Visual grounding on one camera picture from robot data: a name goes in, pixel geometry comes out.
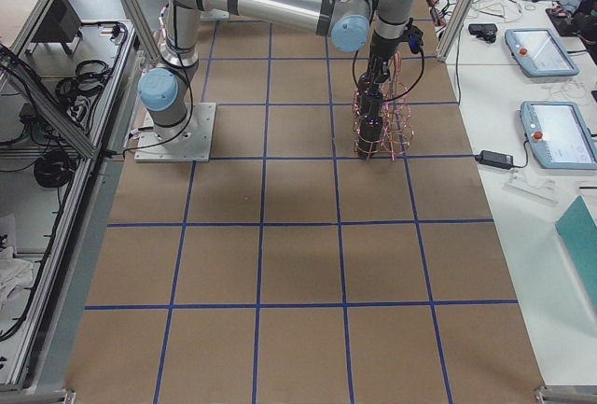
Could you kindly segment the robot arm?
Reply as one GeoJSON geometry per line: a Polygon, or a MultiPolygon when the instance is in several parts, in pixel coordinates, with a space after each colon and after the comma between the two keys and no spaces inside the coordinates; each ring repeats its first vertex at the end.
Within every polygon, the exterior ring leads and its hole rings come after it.
{"type": "Polygon", "coordinates": [[[410,16],[414,0],[168,0],[161,58],[173,65],[191,66],[197,59],[196,28],[202,12],[220,10],[269,23],[302,29],[331,39],[340,51],[357,53],[369,46],[368,66],[355,80],[359,152],[373,151],[386,129],[382,107],[388,98],[382,85],[402,42],[413,52],[420,34],[410,16]]]}

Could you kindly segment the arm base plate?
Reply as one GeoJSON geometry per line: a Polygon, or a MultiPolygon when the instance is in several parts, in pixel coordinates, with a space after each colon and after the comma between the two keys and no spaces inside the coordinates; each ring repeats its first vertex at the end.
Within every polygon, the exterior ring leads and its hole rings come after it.
{"type": "Polygon", "coordinates": [[[216,103],[195,103],[192,117],[176,127],[166,129],[154,125],[146,111],[144,126],[148,131],[139,133],[134,159],[139,162],[207,162],[210,159],[213,130],[215,126],[216,103]]]}

